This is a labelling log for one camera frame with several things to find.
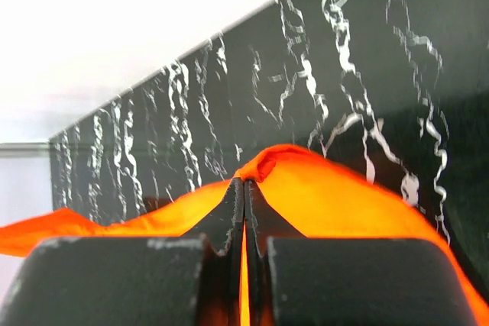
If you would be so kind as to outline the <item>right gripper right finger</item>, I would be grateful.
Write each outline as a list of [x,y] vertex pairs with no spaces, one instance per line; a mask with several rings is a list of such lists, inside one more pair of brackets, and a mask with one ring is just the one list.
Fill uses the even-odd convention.
[[454,267],[420,239],[312,239],[244,184],[252,325],[474,325]]

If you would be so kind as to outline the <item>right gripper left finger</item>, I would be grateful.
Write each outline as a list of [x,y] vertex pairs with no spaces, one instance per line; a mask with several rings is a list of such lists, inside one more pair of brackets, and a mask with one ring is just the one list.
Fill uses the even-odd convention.
[[63,237],[34,249],[3,325],[237,325],[244,184],[179,237]]

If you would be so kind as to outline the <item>orange t-shirt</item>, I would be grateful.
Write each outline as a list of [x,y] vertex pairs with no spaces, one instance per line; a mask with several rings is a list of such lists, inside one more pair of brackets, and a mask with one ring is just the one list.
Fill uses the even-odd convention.
[[[416,238],[435,244],[454,266],[477,323],[488,323],[488,304],[464,274],[448,243],[399,196],[291,144],[261,151],[235,177],[254,180],[271,208],[306,237]],[[204,219],[224,198],[229,185],[228,180],[208,184],[156,211],[108,227],[61,208],[3,227],[1,252],[26,257],[38,243],[52,237],[176,237]]]

